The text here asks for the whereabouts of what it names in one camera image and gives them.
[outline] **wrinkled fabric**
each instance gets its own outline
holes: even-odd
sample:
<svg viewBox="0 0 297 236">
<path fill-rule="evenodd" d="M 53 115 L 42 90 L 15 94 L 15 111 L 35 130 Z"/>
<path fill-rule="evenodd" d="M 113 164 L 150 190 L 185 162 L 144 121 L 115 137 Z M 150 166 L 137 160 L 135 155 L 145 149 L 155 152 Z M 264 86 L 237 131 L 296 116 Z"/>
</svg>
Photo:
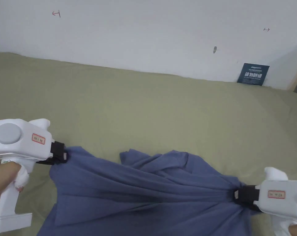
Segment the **wrinkled fabric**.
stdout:
<svg viewBox="0 0 297 236">
<path fill-rule="evenodd" d="M 82 147 L 51 167 L 57 203 L 39 236 L 246 236 L 252 212 L 232 202 L 242 183 L 202 158 L 172 151 L 149 156 L 130 149 L 121 164 Z"/>
</svg>

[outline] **olive green fabric surface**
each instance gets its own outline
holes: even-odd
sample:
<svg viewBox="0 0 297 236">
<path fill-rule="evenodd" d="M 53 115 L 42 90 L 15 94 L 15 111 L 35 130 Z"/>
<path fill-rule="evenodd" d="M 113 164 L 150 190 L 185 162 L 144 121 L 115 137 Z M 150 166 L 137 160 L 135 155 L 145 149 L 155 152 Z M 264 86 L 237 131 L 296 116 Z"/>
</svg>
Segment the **olive green fabric surface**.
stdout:
<svg viewBox="0 0 297 236">
<path fill-rule="evenodd" d="M 0 53 L 0 119 L 7 118 L 47 118 L 55 140 L 115 162 L 129 148 L 175 149 L 248 184 L 261 183 L 267 166 L 297 179 L 293 92 Z M 18 199 L 32 226 L 3 235 L 39 231 L 56 201 L 48 171 L 36 164 Z M 270 235 L 267 215 L 252 223 L 255 235 Z"/>
</svg>

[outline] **dark blue sign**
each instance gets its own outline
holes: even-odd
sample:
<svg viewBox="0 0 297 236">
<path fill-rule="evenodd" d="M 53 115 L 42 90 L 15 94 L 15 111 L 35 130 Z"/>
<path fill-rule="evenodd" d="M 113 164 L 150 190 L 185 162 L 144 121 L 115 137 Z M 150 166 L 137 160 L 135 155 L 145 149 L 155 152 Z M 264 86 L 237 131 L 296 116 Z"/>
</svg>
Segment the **dark blue sign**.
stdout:
<svg viewBox="0 0 297 236">
<path fill-rule="evenodd" d="M 269 65 L 243 64 L 237 83 L 262 86 Z"/>
</svg>

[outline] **white label sticker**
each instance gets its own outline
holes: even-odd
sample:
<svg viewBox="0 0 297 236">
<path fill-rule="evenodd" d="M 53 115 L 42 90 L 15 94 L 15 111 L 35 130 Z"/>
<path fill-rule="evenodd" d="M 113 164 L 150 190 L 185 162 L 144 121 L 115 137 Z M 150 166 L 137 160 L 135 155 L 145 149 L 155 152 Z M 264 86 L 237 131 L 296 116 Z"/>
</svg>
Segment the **white label sticker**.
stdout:
<svg viewBox="0 0 297 236">
<path fill-rule="evenodd" d="M 32 140 L 37 142 L 37 143 L 40 143 L 40 144 L 45 144 L 46 143 L 46 139 L 44 137 L 39 136 L 38 134 L 34 134 L 34 133 L 33 133 Z"/>
<path fill-rule="evenodd" d="M 277 198 L 277 199 L 285 199 L 286 192 L 285 191 L 269 191 L 268 198 Z"/>
</svg>

